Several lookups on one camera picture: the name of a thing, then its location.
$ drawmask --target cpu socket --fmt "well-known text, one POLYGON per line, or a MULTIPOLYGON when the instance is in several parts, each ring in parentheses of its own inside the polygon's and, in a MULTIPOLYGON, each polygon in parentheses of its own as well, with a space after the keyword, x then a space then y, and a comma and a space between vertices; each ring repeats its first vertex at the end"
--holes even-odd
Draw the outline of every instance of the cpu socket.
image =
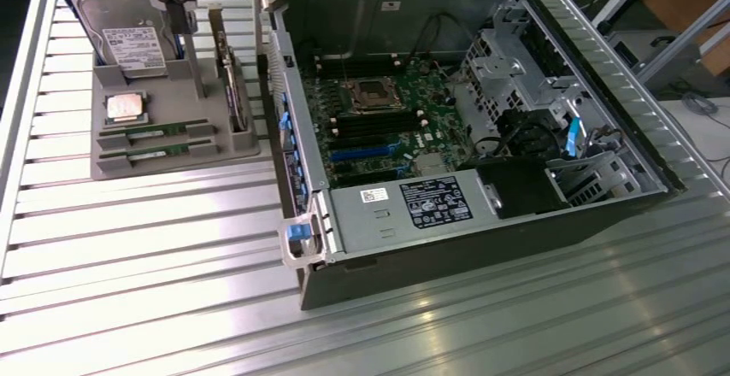
POLYGON ((389 78, 354 79, 346 86, 353 98, 353 110, 358 114, 398 111, 405 108, 397 87, 389 78))

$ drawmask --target blue latch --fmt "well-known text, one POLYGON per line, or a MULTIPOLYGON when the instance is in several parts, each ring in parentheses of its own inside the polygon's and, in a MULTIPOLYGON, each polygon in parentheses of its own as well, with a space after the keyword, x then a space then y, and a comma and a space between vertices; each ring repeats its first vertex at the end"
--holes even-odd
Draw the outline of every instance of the blue latch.
POLYGON ((289 111, 285 111, 285 114, 282 115, 282 120, 280 121, 280 130, 284 130, 288 127, 289 122, 289 111))
POLYGON ((312 238, 312 226, 308 224, 288 226, 288 241, 304 241, 312 238))
POLYGON ((578 132, 581 131, 581 117, 574 117, 570 122, 569 141, 566 142, 566 151, 572 156, 577 155, 578 132))

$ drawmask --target metal workbench surface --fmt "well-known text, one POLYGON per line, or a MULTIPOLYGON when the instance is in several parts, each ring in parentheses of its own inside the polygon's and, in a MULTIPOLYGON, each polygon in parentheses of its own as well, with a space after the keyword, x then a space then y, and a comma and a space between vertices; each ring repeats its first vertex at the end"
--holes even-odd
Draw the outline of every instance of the metal workbench surface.
MULTIPOLYGON (((262 122, 252 0, 214 1, 262 122)), ((625 82, 574 6, 546 2, 625 82)), ((730 372, 727 188, 627 90, 683 197, 578 246, 302 312, 269 141, 242 163, 93 181, 91 45, 63 2, 33 0, 0 122, 0 374, 730 372)))

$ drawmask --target motherboard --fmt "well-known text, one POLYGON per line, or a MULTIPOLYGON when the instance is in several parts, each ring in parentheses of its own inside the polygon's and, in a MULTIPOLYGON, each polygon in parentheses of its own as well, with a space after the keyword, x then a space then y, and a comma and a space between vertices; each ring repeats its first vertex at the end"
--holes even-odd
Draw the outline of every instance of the motherboard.
POLYGON ((302 74, 333 188, 449 173, 474 154, 438 62, 400 63, 381 76, 345 64, 333 74, 321 63, 302 74))

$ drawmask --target blue pcie slot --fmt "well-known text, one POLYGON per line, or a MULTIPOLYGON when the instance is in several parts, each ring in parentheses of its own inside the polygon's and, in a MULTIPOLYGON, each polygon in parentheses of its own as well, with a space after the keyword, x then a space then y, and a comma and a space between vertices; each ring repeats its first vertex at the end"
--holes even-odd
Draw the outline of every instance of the blue pcie slot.
POLYGON ((336 151, 330 155, 330 161, 340 162, 348 160, 360 160, 362 158, 373 158, 376 156, 392 156, 397 151, 398 145, 401 142, 382 147, 366 148, 364 150, 348 150, 348 151, 336 151))

